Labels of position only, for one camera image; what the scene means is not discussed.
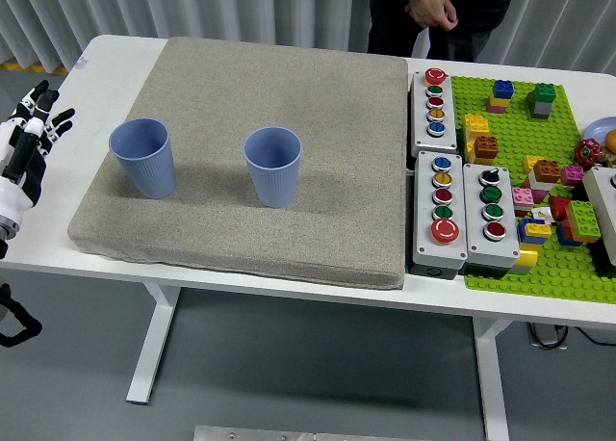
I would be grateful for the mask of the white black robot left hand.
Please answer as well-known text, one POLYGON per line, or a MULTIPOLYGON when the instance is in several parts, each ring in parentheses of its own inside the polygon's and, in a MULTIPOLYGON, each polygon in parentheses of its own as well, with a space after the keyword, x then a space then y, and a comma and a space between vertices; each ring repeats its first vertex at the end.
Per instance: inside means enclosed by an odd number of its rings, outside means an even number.
POLYGON ((72 128, 74 109, 50 115, 59 97, 44 80, 1 123, 1 225, 8 232, 16 231, 23 213, 37 205, 46 158, 72 128))

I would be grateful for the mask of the person's hand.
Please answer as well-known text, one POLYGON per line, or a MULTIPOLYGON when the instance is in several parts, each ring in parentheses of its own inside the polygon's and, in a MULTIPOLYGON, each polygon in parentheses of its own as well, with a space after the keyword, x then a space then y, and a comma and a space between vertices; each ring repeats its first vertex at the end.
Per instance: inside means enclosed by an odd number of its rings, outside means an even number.
POLYGON ((405 12, 423 29, 441 27, 450 31, 458 23, 456 9, 450 0, 408 0, 405 12))

